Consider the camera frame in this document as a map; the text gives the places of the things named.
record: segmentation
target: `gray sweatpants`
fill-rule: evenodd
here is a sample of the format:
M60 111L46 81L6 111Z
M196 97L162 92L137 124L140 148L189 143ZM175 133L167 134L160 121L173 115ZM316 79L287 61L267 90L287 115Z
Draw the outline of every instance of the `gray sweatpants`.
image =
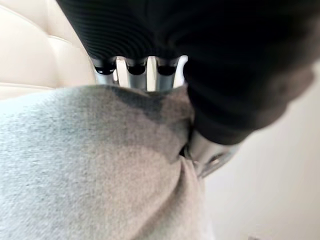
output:
M179 156L186 89L59 89L0 102L1 240L207 240L203 183Z

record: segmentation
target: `black sleeve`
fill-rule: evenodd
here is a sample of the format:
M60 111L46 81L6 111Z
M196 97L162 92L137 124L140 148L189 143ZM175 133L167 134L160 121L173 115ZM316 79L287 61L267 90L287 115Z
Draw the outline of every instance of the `black sleeve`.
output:
M195 127L225 145L311 84L320 0L57 0L93 59L187 55Z
M159 24L158 36L189 57L184 76L195 127L209 140L241 142L277 120L312 83L311 64L320 53L319 0L178 6Z

